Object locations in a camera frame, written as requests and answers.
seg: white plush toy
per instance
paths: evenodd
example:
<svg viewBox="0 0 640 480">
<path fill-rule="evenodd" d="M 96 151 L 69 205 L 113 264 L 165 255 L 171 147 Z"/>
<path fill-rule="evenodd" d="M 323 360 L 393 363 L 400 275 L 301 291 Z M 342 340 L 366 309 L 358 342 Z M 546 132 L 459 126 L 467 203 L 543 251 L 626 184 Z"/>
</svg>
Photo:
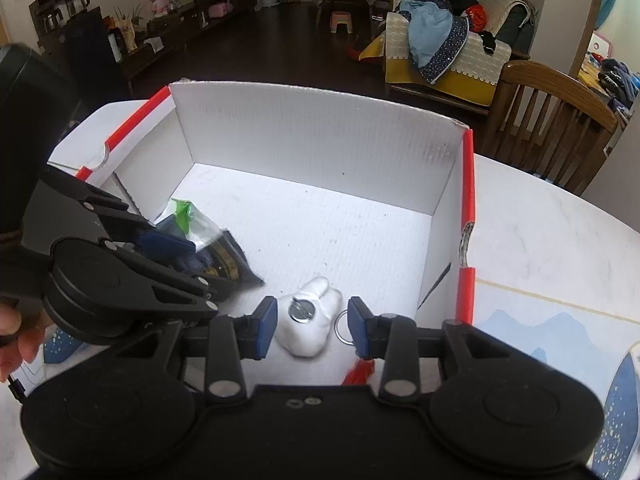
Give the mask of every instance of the white plush toy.
<svg viewBox="0 0 640 480">
<path fill-rule="evenodd" d="M 329 287 L 328 279 L 312 279 L 296 293 L 278 298 L 276 341 L 293 355 L 314 357 L 324 348 L 341 305 L 342 294 Z"/>
</svg>

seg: red trim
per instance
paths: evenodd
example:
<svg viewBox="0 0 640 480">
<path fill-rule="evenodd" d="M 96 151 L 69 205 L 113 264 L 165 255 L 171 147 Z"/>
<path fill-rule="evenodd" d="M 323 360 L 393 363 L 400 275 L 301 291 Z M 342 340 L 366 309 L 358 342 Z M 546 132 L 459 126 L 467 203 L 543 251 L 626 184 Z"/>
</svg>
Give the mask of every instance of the red trim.
<svg viewBox="0 0 640 480">
<path fill-rule="evenodd" d="M 462 228 L 476 223 L 476 174 L 474 171 L 474 133 L 467 130 L 462 138 Z"/>
<path fill-rule="evenodd" d="M 473 267 L 460 269 L 458 275 L 458 298 L 456 319 L 472 324 L 474 321 L 474 298 L 476 294 L 476 270 Z"/>
<path fill-rule="evenodd" d="M 153 95 L 151 99 L 147 100 L 146 103 L 138 108 L 138 110 L 133 112 L 131 117 L 124 121 L 120 125 L 120 127 L 115 132 L 113 132 L 107 140 L 105 140 L 104 143 L 107 146 L 107 149 L 112 152 L 115 147 L 131 133 L 133 128 L 138 126 L 143 119 L 145 119 L 153 110 L 158 108 L 159 104 L 167 99 L 170 95 L 171 91 L 169 90 L 168 86 L 165 86 L 164 88 L 156 92 L 156 94 Z M 76 173 L 76 178 L 79 178 L 80 180 L 87 180 L 92 173 L 93 170 L 90 170 L 89 168 L 83 166 Z"/>
</svg>

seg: metal ring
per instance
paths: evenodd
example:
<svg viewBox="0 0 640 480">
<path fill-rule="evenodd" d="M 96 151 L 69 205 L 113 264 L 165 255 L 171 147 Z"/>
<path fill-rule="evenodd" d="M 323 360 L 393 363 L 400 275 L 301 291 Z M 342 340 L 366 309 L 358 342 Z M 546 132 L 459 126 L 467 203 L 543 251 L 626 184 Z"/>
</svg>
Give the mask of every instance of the metal ring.
<svg viewBox="0 0 640 480">
<path fill-rule="evenodd" d="M 343 338 L 340 335 L 340 332 L 338 332 L 338 323 L 340 323 L 340 320 L 344 317 L 344 315 L 347 313 L 347 310 L 343 310 L 340 314 L 338 314 L 338 316 L 335 317 L 335 321 L 334 321 L 334 332 L 335 332 L 335 336 L 341 341 L 343 342 L 345 345 L 349 345 L 349 346 L 354 346 L 353 341 L 349 341 L 348 339 Z"/>
</svg>

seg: wooden door frame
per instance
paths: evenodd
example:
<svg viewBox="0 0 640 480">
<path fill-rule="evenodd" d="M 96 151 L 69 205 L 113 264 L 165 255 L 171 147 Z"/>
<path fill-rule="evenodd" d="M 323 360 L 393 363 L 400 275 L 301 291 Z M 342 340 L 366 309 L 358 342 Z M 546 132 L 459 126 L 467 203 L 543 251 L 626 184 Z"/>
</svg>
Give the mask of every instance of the wooden door frame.
<svg viewBox="0 0 640 480">
<path fill-rule="evenodd" d="M 582 39 L 578 44 L 578 50 L 575 53 L 574 63 L 571 65 L 571 70 L 569 70 L 569 76 L 573 78 L 578 77 L 578 72 L 580 71 L 580 67 L 582 66 L 582 61 L 584 60 L 584 56 L 587 53 L 589 44 L 591 43 L 591 35 L 593 34 L 593 30 L 596 26 L 596 20 L 598 19 L 601 3 L 602 0 L 591 0 L 591 7 L 589 8 L 589 14 L 587 15 L 587 22 L 584 25 L 584 31 L 582 32 Z"/>
</svg>

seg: gold line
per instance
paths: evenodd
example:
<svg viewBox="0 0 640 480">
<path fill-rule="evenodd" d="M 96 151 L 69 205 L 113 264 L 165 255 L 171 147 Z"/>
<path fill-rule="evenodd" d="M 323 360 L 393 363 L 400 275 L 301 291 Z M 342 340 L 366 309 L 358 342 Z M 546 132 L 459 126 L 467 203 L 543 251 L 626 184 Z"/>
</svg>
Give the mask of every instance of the gold line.
<svg viewBox="0 0 640 480">
<path fill-rule="evenodd" d="M 599 316 L 610 317 L 611 319 L 617 319 L 620 321 L 626 321 L 629 323 L 640 325 L 640 321 L 637 321 L 635 319 L 629 319 L 628 317 L 623 317 L 623 316 L 616 316 L 615 314 L 609 314 L 608 312 L 603 312 L 601 310 L 596 310 L 594 308 L 581 306 L 575 303 L 569 303 L 568 301 L 555 300 L 554 298 L 550 298 L 548 296 L 542 296 L 541 294 L 536 294 L 535 292 L 527 292 L 526 290 L 521 290 L 519 288 L 514 288 L 512 286 L 501 285 L 500 283 L 488 282 L 487 280 L 482 280 L 481 278 L 476 278 L 476 283 L 492 286 L 493 288 L 500 288 L 501 290 L 508 290 L 509 292 L 515 292 L 516 294 L 529 296 L 530 298 L 536 298 L 537 300 L 546 301 L 548 303 L 555 303 L 562 306 L 568 306 L 570 308 L 575 308 L 577 310 L 583 310 L 585 312 L 591 312 L 592 314 L 598 314 Z"/>
</svg>

